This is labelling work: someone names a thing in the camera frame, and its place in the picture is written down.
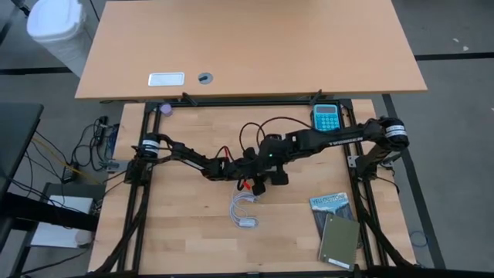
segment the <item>green notebook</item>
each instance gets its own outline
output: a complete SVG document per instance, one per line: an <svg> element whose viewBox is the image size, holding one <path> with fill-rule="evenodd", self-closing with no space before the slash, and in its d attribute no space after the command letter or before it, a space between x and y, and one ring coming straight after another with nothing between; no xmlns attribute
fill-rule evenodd
<svg viewBox="0 0 494 278"><path fill-rule="evenodd" d="M319 260L353 271L360 225L358 222L328 214Z"/></svg>

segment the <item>floor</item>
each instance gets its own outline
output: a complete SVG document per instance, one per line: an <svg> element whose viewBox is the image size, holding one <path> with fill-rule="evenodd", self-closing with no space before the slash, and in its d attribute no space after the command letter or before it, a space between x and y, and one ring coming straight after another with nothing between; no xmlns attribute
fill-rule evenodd
<svg viewBox="0 0 494 278"><path fill-rule="evenodd" d="M93 0L98 16L104 1ZM494 2L490 0L394 0L408 41L415 55L476 53L494 51ZM97 18L90 2L84 2L91 35ZM0 1L0 26L13 5ZM0 45L0 69L62 66L25 33L26 19L18 13L5 41ZM449 269L494 272L494 59L419 62L429 92L420 95L393 95L399 117L406 123L410 152L421 190L431 216L438 243ZM0 101L42 103L45 111L39 131L62 151L69 153L81 130L100 115L111 123L120 119L121 103L74 100L79 79L71 73L0 76ZM381 96L370 96L377 113L386 114ZM42 158L29 148L37 161ZM61 167L54 165L57 171ZM95 173L104 179L104 174ZM56 179L34 166L35 188ZM397 164L396 181L401 188L401 204L410 233L421 231L406 171ZM23 161L16 179L29 182L29 164ZM22 232L13 232L0 255L0 277L7 276L14 254L22 242ZM423 242L420 233L412 241ZM428 247L414 248L418 262L432 267ZM73 249L36 248L25 270L59 261L80 252ZM64 277L84 274L89 262L86 253L78 259L33 277Z"/></svg>

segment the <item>black robotic arm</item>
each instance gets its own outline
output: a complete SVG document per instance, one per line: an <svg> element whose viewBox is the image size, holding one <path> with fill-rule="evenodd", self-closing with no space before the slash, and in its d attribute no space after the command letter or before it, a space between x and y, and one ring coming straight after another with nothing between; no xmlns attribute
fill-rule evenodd
<svg viewBox="0 0 494 278"><path fill-rule="evenodd" d="M160 143L164 141L165 149L171 152L165 158L158 158ZM270 179L272 185L286 185L288 174L283 165L300 158L318 154L327 147L361 141L375 142L372 150L355 160L357 176L374 178L377 165L392 151L401 152L408 146L408 137L403 122L396 118L382 117L370 119L365 124L346 127L335 131L322 132L315 129L303 129L283 136L268 134L259 145L256 153L248 147L241 158L231 161L228 156L207 158L188 148L184 143L173 141L165 134L147 134L126 173L126 181L143 178L146 165L161 164L166 161L181 161L198 169L211 181L238 181L252 179L254 195L266 191L264 181Z"/></svg>

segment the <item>wooden table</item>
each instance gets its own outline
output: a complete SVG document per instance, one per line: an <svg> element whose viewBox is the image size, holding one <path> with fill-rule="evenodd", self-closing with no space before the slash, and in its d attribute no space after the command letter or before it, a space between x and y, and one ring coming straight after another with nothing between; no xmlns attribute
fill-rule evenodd
<svg viewBox="0 0 494 278"><path fill-rule="evenodd" d="M148 86L150 73L184 73L184 85ZM107 2L76 98L318 90L427 90L391 0Z"/></svg>
<svg viewBox="0 0 494 278"><path fill-rule="evenodd" d="M357 122L375 117L371 100L353 102ZM134 150L130 146L138 142L143 111L144 104L125 105L116 159L133 157ZM309 112L308 106L177 108L172 117L161 119L160 132L208 157L214 156L222 145L228 145L232 155L238 157L241 155L239 129L244 123L289 116L309 124ZM265 130L285 133L301 128L298 123L280 120L267 124ZM245 146L255 145L255 132L254 127L245 129L242 137ZM372 143L364 143L363 147L368 151ZM208 181L178 161L156 166L140 273L341 270L317 260L320 240L309 198L346 192L352 199L345 159L343 147L331 147L321 154L286 165L288 185L268 186L260 203L245 205L259 219L259 227L252 230L236 228L228 216L234 182ZM392 180L391 173L384 169L379 169L378 175ZM107 187L113 187L120 180L115 178ZM371 183L384 234L405 259L414 262L396 189L382 180ZM120 238L129 188L129 185L120 185L104 199L90 270L106 259ZM129 263L133 250L130 244ZM377 259L375 246L373 253ZM357 252L357 263L365 265L361 250Z"/></svg>

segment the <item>black bracket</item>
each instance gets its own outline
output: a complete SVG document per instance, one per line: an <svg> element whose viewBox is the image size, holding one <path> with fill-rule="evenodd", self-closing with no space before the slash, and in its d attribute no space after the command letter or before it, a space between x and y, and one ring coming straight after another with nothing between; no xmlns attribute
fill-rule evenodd
<svg viewBox="0 0 494 278"><path fill-rule="evenodd" d="M188 93L186 92L183 92L182 93L182 100L186 100L188 103L190 103L193 107L196 107L198 104L197 101L195 101L191 95L189 95Z"/></svg>
<svg viewBox="0 0 494 278"><path fill-rule="evenodd" d="M354 109L354 103L352 103L351 99L339 99L338 100L343 107L347 108L348 110L353 110Z"/></svg>
<svg viewBox="0 0 494 278"><path fill-rule="evenodd" d="M319 89L314 97L310 98L309 105L314 106L317 103L317 100L321 97L321 94L323 94L323 89Z"/></svg>

